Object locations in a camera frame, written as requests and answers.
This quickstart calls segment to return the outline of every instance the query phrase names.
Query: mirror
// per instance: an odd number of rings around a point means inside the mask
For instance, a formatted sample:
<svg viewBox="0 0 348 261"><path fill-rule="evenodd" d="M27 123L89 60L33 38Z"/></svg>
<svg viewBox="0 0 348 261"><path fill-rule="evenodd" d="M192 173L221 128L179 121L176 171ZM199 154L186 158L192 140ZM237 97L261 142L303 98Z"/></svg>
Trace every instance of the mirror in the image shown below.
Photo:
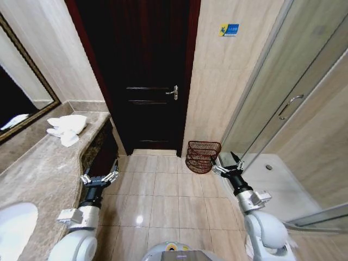
<svg viewBox="0 0 348 261"><path fill-rule="evenodd" d="M0 24L1 144L60 101L2 14Z"/></svg>

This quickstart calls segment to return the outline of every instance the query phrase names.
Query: wicker basket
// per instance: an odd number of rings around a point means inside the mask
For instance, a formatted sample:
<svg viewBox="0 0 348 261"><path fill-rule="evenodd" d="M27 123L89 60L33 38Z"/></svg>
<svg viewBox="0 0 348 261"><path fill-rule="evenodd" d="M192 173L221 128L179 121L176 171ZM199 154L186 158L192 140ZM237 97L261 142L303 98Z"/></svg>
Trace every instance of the wicker basket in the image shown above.
<svg viewBox="0 0 348 261"><path fill-rule="evenodd" d="M216 160L221 151L221 144L209 141L189 141L186 166L194 173L204 174L212 170L211 158Z"/></svg>

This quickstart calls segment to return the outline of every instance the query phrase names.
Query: white sink basin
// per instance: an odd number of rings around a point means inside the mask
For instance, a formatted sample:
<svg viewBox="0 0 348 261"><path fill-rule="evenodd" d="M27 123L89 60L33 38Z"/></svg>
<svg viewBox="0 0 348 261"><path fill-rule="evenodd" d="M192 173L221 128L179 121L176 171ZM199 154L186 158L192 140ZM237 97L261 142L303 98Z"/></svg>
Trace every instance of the white sink basin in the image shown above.
<svg viewBox="0 0 348 261"><path fill-rule="evenodd" d="M18 203L0 210L0 260L16 261L29 241L38 220L38 208Z"/></svg>

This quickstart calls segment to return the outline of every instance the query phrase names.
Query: shower drain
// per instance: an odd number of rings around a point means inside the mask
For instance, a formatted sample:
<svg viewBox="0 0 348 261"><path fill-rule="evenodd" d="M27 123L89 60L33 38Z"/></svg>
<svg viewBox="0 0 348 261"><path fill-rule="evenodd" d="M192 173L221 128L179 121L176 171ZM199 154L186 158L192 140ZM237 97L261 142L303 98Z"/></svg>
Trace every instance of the shower drain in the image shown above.
<svg viewBox="0 0 348 261"><path fill-rule="evenodd" d="M266 169L268 169L268 170L272 170L272 169L273 169L273 167L272 167L271 165L269 165L269 164L266 164L265 167L266 167Z"/></svg>

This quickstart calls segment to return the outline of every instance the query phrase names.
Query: door threshold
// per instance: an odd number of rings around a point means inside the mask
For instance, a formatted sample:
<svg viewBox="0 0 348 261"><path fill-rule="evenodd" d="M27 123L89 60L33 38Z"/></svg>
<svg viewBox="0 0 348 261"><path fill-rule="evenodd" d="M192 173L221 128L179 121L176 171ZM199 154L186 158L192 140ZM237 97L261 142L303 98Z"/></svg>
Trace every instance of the door threshold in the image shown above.
<svg viewBox="0 0 348 261"><path fill-rule="evenodd" d="M149 150L143 148L135 148L132 155L176 156L176 150Z"/></svg>

